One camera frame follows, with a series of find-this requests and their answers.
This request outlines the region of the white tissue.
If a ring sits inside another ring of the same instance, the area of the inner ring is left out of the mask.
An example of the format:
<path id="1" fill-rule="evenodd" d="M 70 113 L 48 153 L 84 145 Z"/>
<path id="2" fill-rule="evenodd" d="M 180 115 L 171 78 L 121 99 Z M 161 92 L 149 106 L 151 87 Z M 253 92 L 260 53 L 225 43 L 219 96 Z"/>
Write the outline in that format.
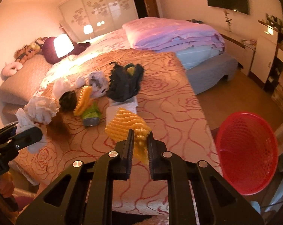
<path id="1" fill-rule="evenodd" d="M 34 96 L 23 108 L 16 112 L 18 123 L 16 125 L 16 134 L 22 133 L 32 127 L 38 127 L 43 133 L 40 141 L 28 147 L 32 154 L 38 153 L 41 148 L 47 144 L 46 126 L 50 124 L 52 118 L 58 113 L 58 103 L 55 99 L 42 96 Z"/>

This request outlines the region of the green grey snack wrapper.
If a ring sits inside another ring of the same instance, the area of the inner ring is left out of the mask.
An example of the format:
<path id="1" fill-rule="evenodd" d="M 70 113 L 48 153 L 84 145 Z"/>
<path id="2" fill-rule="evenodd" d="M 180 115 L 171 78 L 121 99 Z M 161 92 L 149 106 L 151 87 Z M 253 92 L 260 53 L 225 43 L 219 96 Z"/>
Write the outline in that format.
<path id="1" fill-rule="evenodd" d="M 82 123 L 85 127 L 97 126 L 100 122 L 100 118 L 101 112 L 97 102 L 93 102 L 93 104 L 86 109 L 81 116 Z"/>

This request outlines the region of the yellow foam fruit net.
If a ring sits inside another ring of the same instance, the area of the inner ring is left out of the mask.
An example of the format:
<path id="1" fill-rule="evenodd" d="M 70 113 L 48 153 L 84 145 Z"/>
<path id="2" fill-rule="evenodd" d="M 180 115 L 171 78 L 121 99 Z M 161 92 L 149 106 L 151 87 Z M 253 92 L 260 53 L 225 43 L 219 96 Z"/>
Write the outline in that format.
<path id="1" fill-rule="evenodd" d="M 134 157 L 148 165 L 147 140 L 152 129 L 142 117 L 125 108 L 118 108 L 116 115 L 105 127 L 105 133 L 115 142 L 127 139 L 130 130 L 134 131 Z"/>

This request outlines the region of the white printed wrapper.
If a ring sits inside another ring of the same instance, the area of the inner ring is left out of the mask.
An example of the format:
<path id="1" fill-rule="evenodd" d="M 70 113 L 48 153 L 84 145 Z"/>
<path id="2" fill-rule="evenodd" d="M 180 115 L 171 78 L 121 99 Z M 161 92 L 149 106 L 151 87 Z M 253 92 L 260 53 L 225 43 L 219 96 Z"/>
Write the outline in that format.
<path id="1" fill-rule="evenodd" d="M 88 75 L 88 84 L 92 87 L 92 98 L 99 98 L 106 94 L 109 83 L 102 71 L 94 71 Z"/>

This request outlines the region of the black plastic bag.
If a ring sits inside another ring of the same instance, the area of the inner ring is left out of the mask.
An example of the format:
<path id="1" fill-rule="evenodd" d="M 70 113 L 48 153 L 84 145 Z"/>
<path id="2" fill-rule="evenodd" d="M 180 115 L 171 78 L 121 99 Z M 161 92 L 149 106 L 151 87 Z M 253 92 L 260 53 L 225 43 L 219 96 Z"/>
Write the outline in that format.
<path id="1" fill-rule="evenodd" d="M 109 88 L 106 92 L 107 97 L 115 102 L 124 102 L 140 91 L 140 83 L 144 74 L 144 68 L 140 64 L 114 65 L 109 76 Z"/>

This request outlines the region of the beige headboard cushion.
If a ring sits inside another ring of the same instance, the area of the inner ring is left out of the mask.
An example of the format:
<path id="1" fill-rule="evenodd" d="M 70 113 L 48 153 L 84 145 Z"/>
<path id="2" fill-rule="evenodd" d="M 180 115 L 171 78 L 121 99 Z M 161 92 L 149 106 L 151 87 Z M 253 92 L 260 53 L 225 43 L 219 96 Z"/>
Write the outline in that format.
<path id="1" fill-rule="evenodd" d="M 23 68 L 0 86 L 0 100 L 4 103 L 26 105 L 39 89 L 47 72 L 52 68 L 43 55 L 27 60 Z"/>

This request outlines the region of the yellow foam net strip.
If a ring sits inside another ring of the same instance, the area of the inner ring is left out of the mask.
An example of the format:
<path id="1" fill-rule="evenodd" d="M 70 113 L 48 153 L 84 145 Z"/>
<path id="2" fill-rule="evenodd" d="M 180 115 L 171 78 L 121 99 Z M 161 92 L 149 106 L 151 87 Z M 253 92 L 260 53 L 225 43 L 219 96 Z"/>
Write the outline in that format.
<path id="1" fill-rule="evenodd" d="M 77 100 L 77 105 L 73 111 L 75 116 L 81 116 L 83 112 L 86 111 L 86 109 L 89 106 L 89 101 L 92 91 L 93 89 L 89 85 L 82 87 L 79 98 Z"/>

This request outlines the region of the pink neck pillow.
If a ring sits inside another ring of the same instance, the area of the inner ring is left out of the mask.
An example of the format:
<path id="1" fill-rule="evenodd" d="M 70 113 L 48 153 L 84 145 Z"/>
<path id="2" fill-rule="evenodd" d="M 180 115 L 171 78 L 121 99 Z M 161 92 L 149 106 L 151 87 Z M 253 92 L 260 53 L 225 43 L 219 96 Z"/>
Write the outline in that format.
<path id="1" fill-rule="evenodd" d="M 4 77 L 11 77 L 15 75 L 20 69 L 22 69 L 23 65 L 20 62 L 14 61 L 9 64 L 5 64 L 2 69 L 2 75 Z"/>

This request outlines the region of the dark maroon plush toy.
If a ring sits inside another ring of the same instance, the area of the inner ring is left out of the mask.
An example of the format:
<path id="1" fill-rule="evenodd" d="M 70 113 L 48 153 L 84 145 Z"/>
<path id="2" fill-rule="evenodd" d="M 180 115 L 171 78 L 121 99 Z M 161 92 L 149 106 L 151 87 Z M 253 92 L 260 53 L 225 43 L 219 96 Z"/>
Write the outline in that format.
<path id="1" fill-rule="evenodd" d="M 89 46 L 90 42 L 76 43 L 66 35 L 60 37 L 49 37 L 42 46 L 42 53 L 45 60 L 54 65 L 66 58 L 68 55 L 80 55 Z"/>

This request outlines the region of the brown teddy bear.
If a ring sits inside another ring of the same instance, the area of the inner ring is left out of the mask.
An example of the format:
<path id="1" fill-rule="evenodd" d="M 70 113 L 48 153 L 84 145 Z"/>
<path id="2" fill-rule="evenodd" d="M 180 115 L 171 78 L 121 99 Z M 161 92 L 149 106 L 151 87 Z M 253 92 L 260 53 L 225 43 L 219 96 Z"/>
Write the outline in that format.
<path id="1" fill-rule="evenodd" d="M 24 45 L 21 49 L 16 50 L 14 53 L 15 61 L 24 64 L 34 55 L 41 53 L 43 44 L 46 39 L 47 37 L 39 37 L 32 43 Z"/>

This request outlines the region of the lit white table lamp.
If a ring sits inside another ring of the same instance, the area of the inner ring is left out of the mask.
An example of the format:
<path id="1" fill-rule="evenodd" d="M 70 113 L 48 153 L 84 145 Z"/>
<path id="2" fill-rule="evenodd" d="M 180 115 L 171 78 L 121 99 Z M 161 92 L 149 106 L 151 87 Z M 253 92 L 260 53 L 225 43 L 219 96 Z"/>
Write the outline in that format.
<path id="1" fill-rule="evenodd" d="M 67 34 L 61 34 L 56 37 L 53 41 L 54 50 L 59 59 L 68 57 L 69 54 L 74 50 L 74 45 Z"/>

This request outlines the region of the dressing table with cosmetics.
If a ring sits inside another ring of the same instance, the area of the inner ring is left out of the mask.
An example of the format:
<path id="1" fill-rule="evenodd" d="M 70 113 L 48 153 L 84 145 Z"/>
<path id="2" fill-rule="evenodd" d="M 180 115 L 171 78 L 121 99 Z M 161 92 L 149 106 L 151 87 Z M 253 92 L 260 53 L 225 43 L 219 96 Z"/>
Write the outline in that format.
<path id="1" fill-rule="evenodd" d="M 283 112 L 283 20 L 266 14 L 265 20 L 260 20 L 259 23 L 266 26 L 267 35 L 275 36 L 275 54 L 264 90 L 272 94 L 272 99 Z"/>

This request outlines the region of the white low cabinet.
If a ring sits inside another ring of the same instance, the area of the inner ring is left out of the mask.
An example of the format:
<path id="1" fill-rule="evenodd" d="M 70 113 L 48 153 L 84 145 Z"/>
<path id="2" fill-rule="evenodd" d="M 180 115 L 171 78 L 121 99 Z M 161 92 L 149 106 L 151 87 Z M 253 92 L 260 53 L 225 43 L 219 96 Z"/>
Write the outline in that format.
<path id="1" fill-rule="evenodd" d="M 225 40 L 225 52 L 233 56 L 241 65 L 241 71 L 249 75 L 253 64 L 256 47 L 250 45 L 241 36 L 217 26 L 213 26 Z"/>

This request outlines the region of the sliding floral wardrobe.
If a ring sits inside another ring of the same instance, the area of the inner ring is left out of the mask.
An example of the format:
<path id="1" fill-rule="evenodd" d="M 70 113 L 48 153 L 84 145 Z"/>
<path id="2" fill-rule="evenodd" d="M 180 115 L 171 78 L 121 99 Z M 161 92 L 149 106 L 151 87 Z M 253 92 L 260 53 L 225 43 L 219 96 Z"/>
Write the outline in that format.
<path id="1" fill-rule="evenodd" d="M 82 42 L 121 29 L 138 19 L 134 0 L 68 0 L 59 6 L 65 30 Z"/>

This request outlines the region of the white tall cabinet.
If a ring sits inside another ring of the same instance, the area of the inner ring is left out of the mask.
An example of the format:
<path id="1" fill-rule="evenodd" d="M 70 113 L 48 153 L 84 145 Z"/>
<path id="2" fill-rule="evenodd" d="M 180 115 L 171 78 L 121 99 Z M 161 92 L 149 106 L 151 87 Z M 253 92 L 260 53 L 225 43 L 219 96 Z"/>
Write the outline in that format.
<path id="1" fill-rule="evenodd" d="M 259 37 L 250 73 L 265 84 L 275 57 L 278 33 L 261 24 L 258 31 Z"/>

